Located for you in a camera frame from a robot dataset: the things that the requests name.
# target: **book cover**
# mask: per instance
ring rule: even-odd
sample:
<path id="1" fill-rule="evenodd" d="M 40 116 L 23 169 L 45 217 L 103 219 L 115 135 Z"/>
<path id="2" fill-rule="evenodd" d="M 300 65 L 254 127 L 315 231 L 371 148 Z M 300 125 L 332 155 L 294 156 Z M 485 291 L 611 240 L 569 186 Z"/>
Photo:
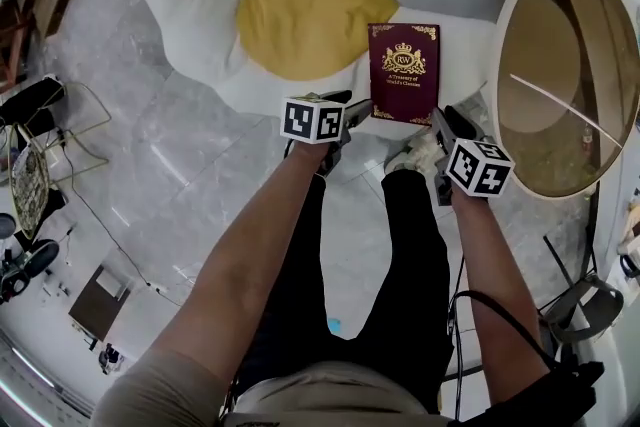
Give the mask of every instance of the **book cover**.
<path id="1" fill-rule="evenodd" d="M 440 86 L 440 27 L 369 24 L 373 117 L 431 126 Z"/>

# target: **flower-shaped cushion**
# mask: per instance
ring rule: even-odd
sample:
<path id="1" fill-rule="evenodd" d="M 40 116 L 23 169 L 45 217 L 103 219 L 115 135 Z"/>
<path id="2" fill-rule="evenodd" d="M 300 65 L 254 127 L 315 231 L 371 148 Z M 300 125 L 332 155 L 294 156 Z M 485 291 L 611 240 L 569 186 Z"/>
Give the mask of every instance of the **flower-shaped cushion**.
<path id="1" fill-rule="evenodd" d="M 369 97 L 366 51 L 359 57 L 354 55 L 355 60 L 345 63 L 346 66 L 337 72 L 313 77 L 313 80 L 300 81 L 296 76 L 279 76 L 276 74 L 278 70 L 276 73 L 267 71 L 250 58 L 241 42 L 236 13 L 242 1 L 147 0 L 162 31 L 167 59 L 178 72 L 213 87 L 228 105 L 239 112 L 277 116 L 283 96 L 311 91 L 324 93 L 351 89 L 354 100 Z M 394 10 L 395 6 L 389 11 L 387 4 L 383 9 L 374 9 L 371 11 L 374 14 L 368 15 L 370 18 L 364 21 L 364 25 L 386 21 L 371 19 L 371 16 L 388 18 Z M 493 23 L 404 7 L 397 9 L 390 21 L 440 25 L 441 104 L 458 102 L 480 88 L 486 77 Z M 365 132 L 394 139 L 406 137 L 417 128 L 380 120 L 367 120 L 361 127 Z"/>

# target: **black pants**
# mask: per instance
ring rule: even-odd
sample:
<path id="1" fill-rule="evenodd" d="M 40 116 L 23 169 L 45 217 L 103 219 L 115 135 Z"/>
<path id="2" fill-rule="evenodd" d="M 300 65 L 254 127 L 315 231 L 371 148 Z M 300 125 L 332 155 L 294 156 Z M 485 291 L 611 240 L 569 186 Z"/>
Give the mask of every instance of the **black pants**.
<path id="1" fill-rule="evenodd" d="M 391 173 L 383 182 L 393 258 L 360 334 L 334 336 L 327 325 L 320 267 L 325 181 L 315 176 L 282 270 L 238 371 L 239 395 L 265 379 L 320 361 L 350 361 L 402 385 L 430 413 L 451 357 L 447 336 L 449 262 L 424 177 Z"/>

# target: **marble floor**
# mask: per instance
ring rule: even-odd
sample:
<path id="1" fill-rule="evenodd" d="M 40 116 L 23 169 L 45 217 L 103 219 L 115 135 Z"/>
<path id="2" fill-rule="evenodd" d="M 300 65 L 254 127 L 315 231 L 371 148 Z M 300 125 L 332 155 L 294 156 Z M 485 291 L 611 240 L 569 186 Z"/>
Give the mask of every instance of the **marble floor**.
<path id="1" fill-rule="evenodd" d="M 109 339 L 128 357 L 138 358 L 177 311 L 174 303 L 188 296 L 220 235 L 280 162 L 285 141 L 278 122 L 238 114 L 209 87 L 174 72 L 145 0 L 72 0 L 60 32 L 32 46 L 30 65 L 33 77 L 53 71 L 65 81 L 88 85 L 113 115 L 109 124 L 83 138 L 110 163 L 74 181 L 108 233 L 69 181 L 62 183 L 69 205 L 45 228 L 52 237 L 61 237 L 74 226 L 62 245 L 68 254 L 53 268 L 72 294 L 55 307 L 68 311 L 104 263 L 133 290 Z M 466 107 L 482 119 L 481 103 L 471 100 Z M 100 111 L 86 95 L 73 91 L 60 115 L 65 127 L 79 130 L 98 120 Z M 329 178 L 322 266 L 327 314 L 340 321 L 339 334 L 345 338 L 359 332 L 389 267 L 380 180 L 382 163 L 395 145 L 356 134 Z M 68 153 L 76 171 L 92 163 L 73 143 Z M 54 178 L 68 171 L 59 152 L 50 165 Z M 510 184 L 492 206 L 536 302 L 562 291 L 564 281 L 542 237 L 550 237 L 576 272 L 588 202 L 581 197 L 539 201 Z M 436 214 L 449 248 L 453 286 L 462 258 L 456 218 L 449 208 L 437 207 Z M 109 234 L 168 299 L 144 285 Z M 421 243 L 428 257 L 429 240 Z M 425 276 L 425 283 L 429 279 L 437 277 Z M 463 304 L 460 310 L 465 361 L 473 362 L 479 352 L 470 308 Z M 393 318 L 389 329 L 394 329 Z"/>

